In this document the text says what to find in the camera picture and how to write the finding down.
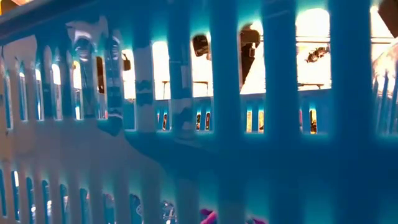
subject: blue plastic basket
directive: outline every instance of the blue plastic basket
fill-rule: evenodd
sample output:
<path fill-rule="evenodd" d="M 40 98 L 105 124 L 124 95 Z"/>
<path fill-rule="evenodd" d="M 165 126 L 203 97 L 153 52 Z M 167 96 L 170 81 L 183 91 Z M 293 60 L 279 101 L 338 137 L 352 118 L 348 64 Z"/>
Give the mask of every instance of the blue plastic basket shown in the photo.
<path fill-rule="evenodd" d="M 386 95 L 372 91 L 370 5 L 36 0 L 3 15 L 0 223 L 194 224 L 212 212 L 220 224 L 395 223 L 398 142 L 377 135 L 395 103 L 373 119 Z M 331 15 L 333 88 L 298 92 L 295 16 L 311 7 Z M 266 94 L 241 96 L 237 32 L 256 18 Z M 190 38 L 208 30 L 214 97 L 193 98 Z M 154 98 L 156 40 L 168 43 L 171 100 Z M 123 99 L 121 49 L 134 52 L 134 101 Z M 99 55 L 105 95 L 95 87 Z M 196 130 L 199 112 L 206 125 Z"/>

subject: dark object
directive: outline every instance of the dark object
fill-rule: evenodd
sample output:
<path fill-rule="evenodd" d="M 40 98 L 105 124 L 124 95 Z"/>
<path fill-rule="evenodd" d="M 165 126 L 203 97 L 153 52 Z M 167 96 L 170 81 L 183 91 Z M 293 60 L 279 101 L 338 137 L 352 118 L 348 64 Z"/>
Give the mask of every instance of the dark object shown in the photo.
<path fill-rule="evenodd" d="M 126 54 L 123 54 L 123 71 L 130 71 L 131 69 L 131 62 L 127 59 Z"/>
<path fill-rule="evenodd" d="M 317 47 L 313 52 L 308 54 L 307 59 L 305 59 L 308 63 L 316 62 L 318 59 L 325 56 L 325 54 L 330 52 L 329 46 L 327 47 Z"/>
<path fill-rule="evenodd" d="M 317 86 L 318 89 L 321 89 L 321 87 L 322 87 L 323 85 L 324 85 L 324 84 L 320 84 L 320 83 L 298 83 L 298 84 L 297 84 L 298 87 L 303 87 L 303 86 Z"/>
<path fill-rule="evenodd" d="M 383 0 L 378 13 L 392 36 L 398 37 L 398 0 Z"/>
<path fill-rule="evenodd" d="M 206 127 L 205 129 L 208 131 L 210 130 L 210 113 L 206 114 Z"/>
<path fill-rule="evenodd" d="M 311 133 L 316 134 L 317 133 L 317 121 L 312 121 L 311 122 Z"/>
<path fill-rule="evenodd" d="M 167 114 L 163 116 L 163 126 L 162 126 L 163 131 L 166 130 L 166 124 L 167 124 Z"/>
<path fill-rule="evenodd" d="M 102 58 L 101 57 L 96 57 L 96 63 L 97 63 L 97 76 L 98 76 L 98 91 L 101 94 L 105 94 L 104 67 L 103 67 Z"/>
<path fill-rule="evenodd" d="M 261 42 L 260 33 L 256 30 L 250 29 L 251 24 L 247 24 L 242 28 L 240 33 L 241 41 L 241 70 L 242 70 L 242 85 L 246 81 L 250 68 L 253 65 L 255 49 Z M 195 55 L 200 57 L 204 54 L 210 54 L 210 45 L 205 35 L 197 35 L 192 39 L 193 49 Z"/>
<path fill-rule="evenodd" d="M 209 52 L 209 43 L 205 35 L 197 35 L 192 39 L 193 49 L 195 55 L 200 57 Z"/>

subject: laundry basket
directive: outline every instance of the laundry basket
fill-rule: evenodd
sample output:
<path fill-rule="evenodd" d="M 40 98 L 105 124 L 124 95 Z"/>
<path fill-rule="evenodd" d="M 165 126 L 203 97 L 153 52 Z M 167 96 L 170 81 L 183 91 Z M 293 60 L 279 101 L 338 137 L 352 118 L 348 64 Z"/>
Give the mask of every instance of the laundry basket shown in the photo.
<path fill-rule="evenodd" d="M 295 15 L 313 6 L 331 15 L 333 86 L 297 91 Z M 398 142 L 374 119 L 370 6 L 35 0 L 1 16 L 0 223 L 396 223 Z M 266 94 L 240 95 L 237 33 L 253 19 Z M 193 98 L 190 39 L 208 30 L 214 96 Z M 158 40 L 171 100 L 154 97 Z"/>

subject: plastic basket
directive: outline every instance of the plastic basket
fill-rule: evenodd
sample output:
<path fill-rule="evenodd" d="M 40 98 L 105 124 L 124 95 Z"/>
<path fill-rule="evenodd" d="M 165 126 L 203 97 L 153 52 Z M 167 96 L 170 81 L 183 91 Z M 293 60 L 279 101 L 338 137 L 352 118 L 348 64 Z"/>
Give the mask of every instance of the plastic basket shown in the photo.
<path fill-rule="evenodd" d="M 329 0 L 333 88 L 298 92 L 295 15 L 313 3 L 36 0 L 0 17 L 0 223 L 395 223 L 398 144 L 375 131 L 371 4 Z M 237 31 L 254 18 L 266 94 L 241 96 Z M 190 38 L 206 30 L 214 97 L 193 98 Z M 168 42 L 171 100 L 154 99 L 155 40 Z M 134 52 L 135 100 L 123 100 L 121 49 Z"/>

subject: bright light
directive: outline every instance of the bright light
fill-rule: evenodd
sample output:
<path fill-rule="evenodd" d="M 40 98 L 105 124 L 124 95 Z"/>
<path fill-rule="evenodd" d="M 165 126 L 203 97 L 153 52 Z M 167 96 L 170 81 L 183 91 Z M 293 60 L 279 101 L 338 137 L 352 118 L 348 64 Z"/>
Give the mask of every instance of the bright light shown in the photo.
<path fill-rule="evenodd" d="M 155 77 L 155 98 L 156 100 L 170 99 L 170 70 L 169 50 L 166 41 L 157 41 L 152 45 Z"/>
<path fill-rule="evenodd" d="M 40 73 L 40 70 L 36 68 L 35 73 L 36 73 L 36 80 L 42 81 L 42 74 Z"/>
<path fill-rule="evenodd" d="M 131 69 L 124 71 L 122 73 L 124 81 L 124 98 L 125 99 L 135 99 L 136 98 L 136 74 L 134 71 L 134 55 L 132 50 L 124 49 L 122 50 L 122 59 L 129 60 L 131 64 Z"/>
<path fill-rule="evenodd" d="M 211 67 L 211 60 L 207 60 L 206 54 L 197 57 L 192 44 L 190 47 L 193 97 L 213 96 L 213 69 Z"/>
<path fill-rule="evenodd" d="M 377 77 L 377 82 L 379 84 L 379 89 L 377 90 L 379 95 L 383 93 L 384 89 L 384 81 L 386 80 L 385 76 L 383 75 L 378 75 Z M 395 87 L 396 79 L 392 77 L 391 75 L 388 75 L 388 83 L 387 83 L 387 95 L 389 97 L 392 97 L 392 93 L 394 92 L 394 87 Z"/>
<path fill-rule="evenodd" d="M 266 92 L 266 67 L 264 65 L 264 44 L 261 42 L 256 48 L 256 56 L 250 68 L 241 94 L 255 94 Z"/>
<path fill-rule="evenodd" d="M 210 33 L 209 33 L 209 32 L 207 32 L 207 34 L 206 34 L 206 38 L 207 38 L 207 42 L 210 42 L 210 41 L 211 41 L 211 35 L 210 35 Z"/>
<path fill-rule="evenodd" d="M 14 171 L 15 186 L 19 187 L 18 172 Z"/>
<path fill-rule="evenodd" d="M 264 31 L 263 31 L 263 29 L 262 29 L 262 24 L 261 24 L 260 21 L 254 21 L 254 22 L 251 24 L 250 29 L 257 30 L 257 31 L 260 33 L 260 35 L 262 35 L 262 34 L 264 33 Z"/>
<path fill-rule="evenodd" d="M 53 73 L 54 84 L 61 85 L 60 67 L 56 64 L 52 64 L 51 68 L 52 68 L 52 73 Z"/>
<path fill-rule="evenodd" d="M 316 8 L 300 13 L 296 19 L 296 35 L 302 37 L 328 37 L 329 12 Z"/>
<path fill-rule="evenodd" d="M 331 86 L 330 54 L 318 59 L 315 63 L 307 63 L 308 53 L 315 47 L 327 47 L 327 44 L 308 44 L 307 48 L 297 55 L 297 81 L 305 84 L 324 84 L 322 88 Z M 317 90 L 317 86 L 302 86 L 300 90 Z"/>
<path fill-rule="evenodd" d="M 73 69 L 73 87 L 81 90 L 81 72 L 80 63 L 77 61 L 73 62 L 75 69 Z"/>
<path fill-rule="evenodd" d="M 372 37 L 394 38 L 379 15 L 377 6 L 371 7 L 371 33 Z"/>
<path fill-rule="evenodd" d="M 80 119 L 80 107 L 79 106 L 75 107 L 75 113 L 76 113 L 76 119 Z"/>
<path fill-rule="evenodd" d="M 41 109 L 40 103 L 37 103 L 37 113 L 39 114 L 39 117 L 41 116 L 41 111 L 42 111 L 42 109 Z"/>

